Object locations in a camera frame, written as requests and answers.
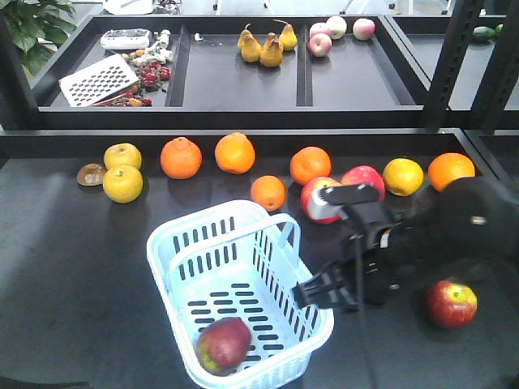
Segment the basket handle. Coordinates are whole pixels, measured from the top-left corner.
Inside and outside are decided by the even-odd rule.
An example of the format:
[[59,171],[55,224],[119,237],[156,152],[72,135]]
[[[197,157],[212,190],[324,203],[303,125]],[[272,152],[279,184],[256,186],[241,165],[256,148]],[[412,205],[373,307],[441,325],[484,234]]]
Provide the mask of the basket handle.
[[222,235],[217,235],[215,237],[210,237],[209,239],[193,243],[187,247],[184,247],[177,255],[173,257],[173,260],[169,264],[169,272],[173,274],[173,270],[178,267],[178,265],[186,258],[192,257],[196,252],[201,249],[207,249],[209,247],[218,246],[222,243],[228,243],[231,241],[235,241],[240,237],[245,237],[246,235],[250,235],[262,229],[266,229],[268,227],[272,227],[273,225],[278,225],[281,223],[285,223],[285,226],[281,230],[281,235],[279,237],[279,241],[277,244],[279,247],[285,247],[285,244],[289,240],[290,233],[294,231],[294,237],[292,241],[292,248],[294,249],[294,261],[292,265],[294,267],[298,266],[299,259],[299,241],[301,238],[301,228],[295,219],[286,214],[279,213],[277,215],[273,215],[270,217],[266,217],[256,223],[246,225],[245,227],[241,227],[240,229],[235,229],[229,233],[223,233]]

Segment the black shelf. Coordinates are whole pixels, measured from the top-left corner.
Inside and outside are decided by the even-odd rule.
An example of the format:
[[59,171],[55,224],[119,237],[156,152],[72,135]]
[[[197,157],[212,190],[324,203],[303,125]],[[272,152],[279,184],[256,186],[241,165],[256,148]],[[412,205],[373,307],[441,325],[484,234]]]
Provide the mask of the black shelf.
[[[267,69],[246,64],[236,41],[247,23],[260,41],[279,33],[281,25],[269,17],[92,16],[32,83],[41,129],[415,126],[427,93],[425,75],[385,18],[367,17],[375,21],[373,38],[356,41],[349,32],[333,42],[327,58],[311,58],[305,46],[309,26],[325,19],[281,18],[293,24],[300,44],[285,53],[281,66]],[[350,26],[357,19],[345,18]],[[172,32],[168,93],[152,94],[153,107],[146,109],[71,108],[58,81],[111,55],[99,39],[114,28]],[[197,32],[203,41],[195,41]]]
[[465,133],[502,182],[519,185],[519,130],[497,130],[492,134],[466,130]]
[[[397,35],[409,48],[411,55],[431,81],[440,55],[450,20],[448,16],[387,16]],[[477,25],[495,28],[504,21],[503,16],[481,16]],[[470,42],[461,64],[460,73],[448,103],[451,113],[446,124],[468,127],[469,111],[479,84],[487,68],[495,41],[478,44]],[[519,119],[519,88],[513,89],[497,128],[514,129]]]

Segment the orange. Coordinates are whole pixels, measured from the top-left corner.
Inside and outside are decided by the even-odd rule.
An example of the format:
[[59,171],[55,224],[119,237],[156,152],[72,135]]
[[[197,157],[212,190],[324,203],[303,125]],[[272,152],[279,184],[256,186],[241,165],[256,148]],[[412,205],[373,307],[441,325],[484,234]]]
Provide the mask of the orange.
[[267,211],[276,211],[285,203],[285,184],[278,177],[262,176],[252,183],[251,199]]
[[183,136],[170,140],[161,152],[161,167],[171,178],[185,179],[198,173],[202,165],[199,147]]
[[423,184],[424,174],[418,163],[409,158],[390,160],[382,173],[388,192],[396,196],[411,196]]
[[475,176],[475,167],[468,156],[457,152],[445,152],[437,156],[427,171],[433,188],[441,192],[452,181]]
[[254,146],[241,132],[221,138],[214,149],[214,156],[220,169],[233,174],[248,172],[255,162]]
[[330,156],[320,147],[305,147],[296,152],[290,161],[290,175],[300,185],[305,185],[312,178],[327,177],[331,172]]

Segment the metal grater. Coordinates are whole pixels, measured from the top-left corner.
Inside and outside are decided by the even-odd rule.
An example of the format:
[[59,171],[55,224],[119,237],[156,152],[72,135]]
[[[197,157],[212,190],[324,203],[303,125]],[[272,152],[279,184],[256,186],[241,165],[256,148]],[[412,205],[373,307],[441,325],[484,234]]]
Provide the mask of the metal grater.
[[119,54],[111,55],[59,80],[71,107],[86,107],[139,81]]

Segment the robotic arm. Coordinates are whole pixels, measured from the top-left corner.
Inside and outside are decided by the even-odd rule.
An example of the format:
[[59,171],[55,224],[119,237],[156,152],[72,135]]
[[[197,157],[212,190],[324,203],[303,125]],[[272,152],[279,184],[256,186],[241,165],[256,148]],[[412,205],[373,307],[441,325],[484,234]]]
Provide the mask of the robotic arm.
[[310,212],[340,215],[352,228],[344,258],[293,292],[299,306],[356,309],[355,269],[362,267],[366,302],[383,304],[419,263],[507,259],[519,271],[519,190],[489,177],[460,178],[425,212],[399,221],[369,186],[316,190]]

